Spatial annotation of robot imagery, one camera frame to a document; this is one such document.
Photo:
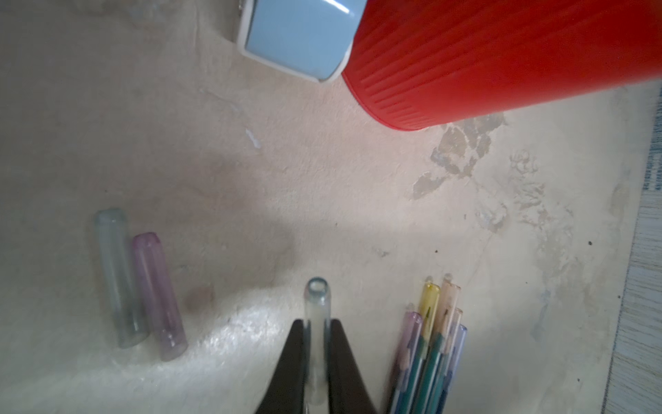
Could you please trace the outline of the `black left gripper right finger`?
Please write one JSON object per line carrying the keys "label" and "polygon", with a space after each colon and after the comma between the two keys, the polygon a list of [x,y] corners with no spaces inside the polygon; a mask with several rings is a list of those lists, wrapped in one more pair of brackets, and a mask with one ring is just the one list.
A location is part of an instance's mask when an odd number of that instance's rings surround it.
{"label": "black left gripper right finger", "polygon": [[330,322],[328,370],[330,413],[377,413],[339,319]]}

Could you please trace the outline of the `clear greenish pencil cap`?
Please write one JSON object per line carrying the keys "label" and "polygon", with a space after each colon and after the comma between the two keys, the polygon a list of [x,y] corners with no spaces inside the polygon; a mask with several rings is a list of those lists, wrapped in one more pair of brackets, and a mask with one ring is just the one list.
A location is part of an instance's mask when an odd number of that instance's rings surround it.
{"label": "clear greenish pencil cap", "polygon": [[324,278],[309,280],[304,290],[307,374],[304,394],[309,413],[328,411],[328,347],[331,290]]}

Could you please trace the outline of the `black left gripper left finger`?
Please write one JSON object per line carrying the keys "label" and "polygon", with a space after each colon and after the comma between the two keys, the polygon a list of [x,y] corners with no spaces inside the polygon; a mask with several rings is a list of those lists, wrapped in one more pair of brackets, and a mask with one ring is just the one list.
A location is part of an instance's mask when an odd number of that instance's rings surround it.
{"label": "black left gripper left finger", "polygon": [[303,320],[295,320],[255,414],[304,413],[304,384],[307,373],[305,334]]}

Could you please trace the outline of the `pale teal pencil cap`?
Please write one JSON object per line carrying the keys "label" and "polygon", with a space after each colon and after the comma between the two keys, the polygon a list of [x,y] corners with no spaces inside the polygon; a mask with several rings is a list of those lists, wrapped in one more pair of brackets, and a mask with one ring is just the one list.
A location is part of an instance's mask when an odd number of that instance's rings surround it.
{"label": "pale teal pencil cap", "polygon": [[94,216],[103,279],[120,348],[132,348],[149,336],[148,317],[134,271],[128,219],[119,208]]}

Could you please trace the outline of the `pink purple pencil cap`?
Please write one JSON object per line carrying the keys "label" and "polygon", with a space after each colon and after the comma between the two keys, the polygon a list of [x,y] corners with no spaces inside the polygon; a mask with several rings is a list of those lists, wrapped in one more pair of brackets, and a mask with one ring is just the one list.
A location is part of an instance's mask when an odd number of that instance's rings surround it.
{"label": "pink purple pencil cap", "polygon": [[142,233],[134,237],[132,251],[142,302],[160,359],[170,362],[183,355],[188,341],[162,243],[156,233]]}

